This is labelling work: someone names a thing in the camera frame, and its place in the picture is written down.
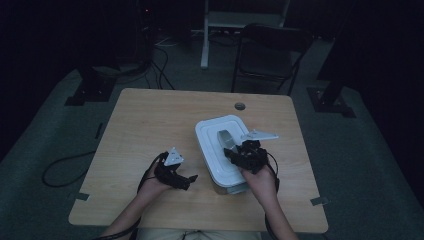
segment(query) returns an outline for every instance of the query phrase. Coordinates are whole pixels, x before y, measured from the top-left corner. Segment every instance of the chair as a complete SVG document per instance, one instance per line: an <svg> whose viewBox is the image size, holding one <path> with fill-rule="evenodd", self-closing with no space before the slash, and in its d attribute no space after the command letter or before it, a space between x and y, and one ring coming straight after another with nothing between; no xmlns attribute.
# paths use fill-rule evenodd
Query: chair
<svg viewBox="0 0 424 240"><path fill-rule="evenodd" d="M271 27L252 23L240 32L231 92L239 76L281 82L291 79L290 96L300 60L313 42L313 36L300 29Z"/></svg>

